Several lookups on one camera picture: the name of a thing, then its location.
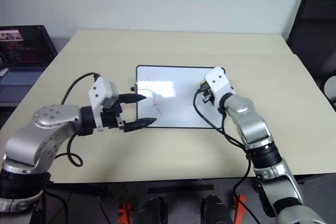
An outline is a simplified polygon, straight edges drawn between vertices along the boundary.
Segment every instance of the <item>silver robotic arm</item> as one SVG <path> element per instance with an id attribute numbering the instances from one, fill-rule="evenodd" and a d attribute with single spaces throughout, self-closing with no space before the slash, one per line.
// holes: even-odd
<path id="1" fill-rule="evenodd" d="M 30 208 L 49 182 L 48 170 L 62 143 L 74 135 L 88 135 L 93 129 L 118 127 L 124 132 L 141 129 L 154 118 L 126 123 L 120 103 L 145 99 L 138 94 L 118 94 L 114 83 L 98 77 L 89 91 L 91 106 L 54 104 L 36 111 L 31 121 L 10 137 L 0 172 L 0 212 Z"/>
<path id="2" fill-rule="evenodd" d="M 300 188 L 285 159 L 280 156 L 266 122 L 255 111 L 250 99 L 235 94 L 224 69 L 215 67 L 210 71 L 200 90 L 204 102 L 211 101 L 236 125 L 259 180 L 259 197 L 266 214 L 276 217 L 278 224 L 325 224 L 317 213 L 303 205 Z"/>

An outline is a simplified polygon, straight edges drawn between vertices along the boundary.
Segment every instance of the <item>black cable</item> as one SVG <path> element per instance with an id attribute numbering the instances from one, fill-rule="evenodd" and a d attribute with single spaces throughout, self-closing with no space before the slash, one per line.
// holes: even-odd
<path id="1" fill-rule="evenodd" d="M 104 210 L 104 208 L 103 208 L 103 204 L 102 204 L 101 200 L 100 200 L 100 208 L 101 208 L 101 211 L 103 212 L 103 214 L 104 214 L 104 216 L 105 216 L 105 219 L 106 219 L 106 221 L 108 222 L 108 224 L 111 224 L 109 218 L 107 217 L 107 215 L 106 215 L 106 213 L 105 213 L 105 210 Z"/>
<path id="2" fill-rule="evenodd" d="M 81 77 L 77 78 L 71 85 L 70 87 L 68 88 L 67 92 L 65 93 L 62 101 L 61 101 L 61 105 L 63 105 L 65 103 L 65 100 L 68 98 L 68 95 L 70 93 L 70 91 L 74 88 L 74 86 L 82 79 L 84 79 L 85 77 L 87 76 L 95 76 L 95 78 L 97 76 L 99 76 L 98 73 L 95 73 L 95 72 L 91 72 L 91 73 L 86 73 L 86 74 L 83 74 Z"/>
<path id="3" fill-rule="evenodd" d="M 197 95 L 200 93 L 200 90 L 197 90 L 195 95 L 194 95 L 194 100 L 193 100 L 193 106 L 197 112 L 197 114 L 205 121 L 207 122 L 212 128 L 214 128 L 216 131 L 220 132 L 220 134 L 224 135 L 225 138 L 233 145 L 237 146 L 238 148 L 241 148 L 244 152 L 246 152 L 245 147 L 242 143 L 240 143 L 239 141 L 237 141 L 236 139 L 234 139 L 233 137 L 231 137 L 230 135 L 226 134 L 225 129 L 224 129 L 224 121 L 226 118 L 226 113 L 223 114 L 222 117 L 222 122 L 221 122 L 221 128 L 217 128 L 213 123 L 211 123 L 197 108 L 196 106 L 196 97 Z M 237 201 L 239 203 L 241 203 L 241 205 L 251 214 L 251 216 L 254 218 L 254 220 L 260 224 L 260 221 L 258 220 L 258 218 L 253 214 L 253 212 L 237 197 L 236 194 L 236 189 L 238 188 L 238 186 L 247 178 L 249 172 L 251 170 L 251 160 L 248 159 L 248 167 L 246 170 L 246 173 L 244 174 L 244 176 L 241 178 L 241 180 L 233 187 L 233 195 L 234 197 L 237 199 Z"/>
<path id="4" fill-rule="evenodd" d="M 69 197 L 68 197 L 68 199 L 67 199 L 67 201 L 66 201 L 67 205 L 68 205 L 68 203 L 69 203 L 69 200 L 70 200 L 70 198 L 71 198 L 71 195 L 72 195 L 72 194 L 70 193 L 70 194 L 69 194 Z M 48 222 L 48 224 L 50 224 L 50 223 L 56 218 L 56 216 L 58 216 L 59 213 L 62 212 L 63 209 L 64 209 L 64 207 L 62 206 L 62 207 L 58 210 L 58 212 L 55 213 L 54 216 L 52 216 L 52 218 L 50 219 L 50 221 Z"/>
<path id="5" fill-rule="evenodd" d="M 42 191 L 42 218 L 41 218 L 41 223 L 45 224 L 47 222 L 47 198 L 46 198 L 46 191 Z"/>
<path id="6" fill-rule="evenodd" d="M 245 148 L 243 146 L 242 143 L 240 143 L 239 141 L 237 141 L 236 139 L 234 139 L 233 137 L 231 137 L 230 135 L 226 134 L 225 131 L 222 131 L 221 128 L 217 128 L 212 122 L 210 122 L 197 108 L 196 106 L 196 97 L 197 95 L 200 93 L 199 90 L 196 91 L 195 95 L 194 95 L 194 99 L 193 99 L 193 106 L 194 109 L 196 110 L 197 114 L 205 121 L 207 122 L 212 128 L 214 128 L 216 131 L 218 131 L 220 134 L 224 135 L 225 138 L 229 141 L 229 143 L 233 144 L 234 146 L 242 149 L 243 151 L 245 151 Z"/>
<path id="7" fill-rule="evenodd" d="M 46 191 L 46 195 L 49 195 L 50 197 L 56 198 L 56 199 L 58 199 L 59 201 L 62 202 L 64 211 L 65 211 L 65 219 L 66 219 L 65 223 L 68 224 L 69 223 L 69 210 L 68 210 L 68 205 L 67 205 L 66 201 L 62 197 L 60 197 L 56 194 L 50 193 L 48 191 Z"/>
<path id="8" fill-rule="evenodd" d="M 95 72 L 90 72 L 90 73 L 86 73 L 86 74 L 83 74 L 81 77 L 77 78 L 71 85 L 70 87 L 68 88 L 67 92 L 65 93 L 62 101 L 61 101 L 61 105 L 64 105 L 65 103 L 65 100 L 68 98 L 68 95 L 70 93 L 70 91 L 74 88 L 74 86 L 82 79 L 84 79 L 85 77 L 87 76 L 93 76 L 95 78 L 95 80 L 100 76 L 98 73 L 95 73 Z M 62 157 L 62 156 L 67 156 L 70 163 L 72 163 L 74 166 L 76 167 L 81 167 L 83 166 L 83 159 L 75 154 L 75 153 L 71 153 L 71 145 L 72 145 L 72 142 L 74 140 L 74 138 L 76 137 L 76 133 L 74 135 L 71 136 L 71 138 L 69 139 L 68 141 L 68 145 L 67 145 L 67 152 L 64 152 L 64 153 L 61 153 L 61 154 L 58 154 L 56 155 L 55 159 L 59 158 L 59 157 Z"/>
<path id="9" fill-rule="evenodd" d="M 244 174 L 244 176 L 241 178 L 240 181 L 238 181 L 238 183 L 233 187 L 233 195 L 236 198 L 236 200 L 250 213 L 250 215 L 253 217 L 253 219 L 256 221 L 256 223 L 260 224 L 260 221 L 258 220 L 258 218 L 254 215 L 254 213 L 251 211 L 251 209 L 249 209 L 237 196 L 236 190 L 238 188 L 238 186 L 247 178 L 249 172 L 251 170 L 251 160 L 248 160 L 248 167 L 246 170 L 246 173 Z"/>
<path id="10" fill-rule="evenodd" d="M 55 159 L 57 159 L 59 157 L 62 157 L 62 156 L 67 156 L 68 159 L 69 159 L 69 161 L 70 161 L 70 163 L 72 163 L 76 167 L 81 167 L 81 166 L 83 166 L 83 159 L 79 155 L 71 152 L 71 145 L 72 145 L 72 142 L 73 142 L 73 140 L 74 140 L 74 138 L 76 136 L 77 136 L 77 134 L 75 133 L 69 139 L 68 144 L 67 144 L 67 152 L 64 152 L 64 153 L 56 155 Z M 79 162 L 76 163 L 76 161 L 73 159 L 72 156 L 74 156 L 75 158 L 77 158 Z"/>

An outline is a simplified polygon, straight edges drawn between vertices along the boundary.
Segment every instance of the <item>white wall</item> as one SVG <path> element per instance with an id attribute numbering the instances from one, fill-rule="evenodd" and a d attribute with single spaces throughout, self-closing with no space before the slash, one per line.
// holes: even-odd
<path id="1" fill-rule="evenodd" d="M 299 0 L 0 0 L 2 25 L 43 24 L 60 49 L 78 28 L 281 33 Z"/>

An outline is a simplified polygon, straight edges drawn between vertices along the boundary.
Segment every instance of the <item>table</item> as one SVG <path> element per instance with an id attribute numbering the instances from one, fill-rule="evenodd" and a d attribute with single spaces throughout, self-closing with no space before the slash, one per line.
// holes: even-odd
<path id="1" fill-rule="evenodd" d="M 236 92 L 253 100 L 294 174 L 336 172 L 336 114 L 280 35 L 79 30 L 2 128 L 1 156 L 7 139 L 38 108 L 59 103 L 77 77 L 99 72 L 127 93 L 137 65 L 224 67 Z M 92 78 L 80 82 L 66 103 L 89 105 L 91 86 Z M 133 121 L 135 105 L 123 109 L 123 119 Z M 230 120 L 226 128 L 238 137 Z M 57 159 L 54 182 L 240 177 L 247 167 L 241 150 L 207 129 L 105 129 L 78 137 L 72 151 L 84 166 Z"/>

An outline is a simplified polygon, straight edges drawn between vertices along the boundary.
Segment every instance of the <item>black frame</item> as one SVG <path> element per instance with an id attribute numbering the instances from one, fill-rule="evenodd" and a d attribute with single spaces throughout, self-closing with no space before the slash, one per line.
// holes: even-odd
<path id="1" fill-rule="evenodd" d="M 137 65 L 135 68 L 135 82 L 138 83 L 138 67 L 165 67 L 165 68 L 214 68 L 214 67 L 193 67 L 193 66 L 162 66 L 162 65 Z M 135 85 L 134 91 L 138 93 L 138 85 Z M 138 103 L 136 103 L 137 107 L 137 117 L 138 118 Z M 146 128 L 158 128 L 158 129 L 206 129 L 206 130 L 212 130 L 212 127 L 162 127 L 162 126 L 147 126 Z"/>
<path id="2" fill-rule="evenodd" d="M 289 47 L 292 46 L 293 41 L 294 41 L 294 37 L 296 35 L 297 28 L 300 25 L 310 25 L 310 26 L 316 25 L 316 26 L 318 26 L 318 25 L 325 25 L 325 24 L 330 24 L 330 23 L 336 24 L 336 19 L 334 19 L 334 18 L 328 18 L 328 19 L 327 18 L 302 18 L 302 14 L 303 14 L 303 11 L 306 7 L 307 1 L 308 0 L 301 0 L 299 9 L 298 9 L 298 11 L 296 13 L 296 16 L 295 16 L 293 26 L 291 28 L 290 34 L 289 34 L 288 39 L 287 39 L 287 44 L 288 44 Z"/>

